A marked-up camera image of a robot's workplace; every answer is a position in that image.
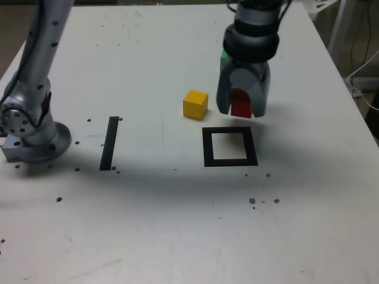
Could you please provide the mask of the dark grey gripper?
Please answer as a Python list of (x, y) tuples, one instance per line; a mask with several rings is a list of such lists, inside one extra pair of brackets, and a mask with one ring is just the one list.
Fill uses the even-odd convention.
[(216, 102), (219, 111), (242, 118), (263, 117), (271, 72), (268, 62), (251, 63), (228, 58), (220, 72)]

